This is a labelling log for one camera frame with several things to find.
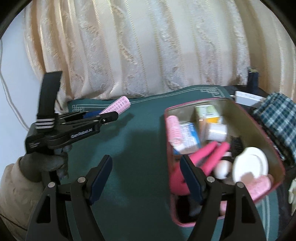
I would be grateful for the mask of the grey gloved left hand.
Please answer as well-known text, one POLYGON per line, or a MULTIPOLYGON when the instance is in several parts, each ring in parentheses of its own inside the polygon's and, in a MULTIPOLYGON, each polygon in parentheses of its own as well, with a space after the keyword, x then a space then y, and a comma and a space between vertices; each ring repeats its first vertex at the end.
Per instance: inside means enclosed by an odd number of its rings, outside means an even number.
POLYGON ((68 153, 71 149, 72 145, 68 145, 55 150, 53 155, 25 154, 19 160, 20 171, 32 182, 41 182, 42 173, 52 171, 57 171, 59 179, 68 178, 68 153))

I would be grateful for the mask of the beige sleeved left forearm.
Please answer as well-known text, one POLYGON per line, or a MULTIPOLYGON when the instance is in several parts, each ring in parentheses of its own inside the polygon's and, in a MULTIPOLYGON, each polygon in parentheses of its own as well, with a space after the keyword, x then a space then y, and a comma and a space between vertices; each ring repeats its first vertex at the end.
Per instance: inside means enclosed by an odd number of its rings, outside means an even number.
POLYGON ((1 221, 16 240, 25 240, 42 193, 43 184, 28 180, 20 170, 20 161, 6 166, 1 178, 1 221))

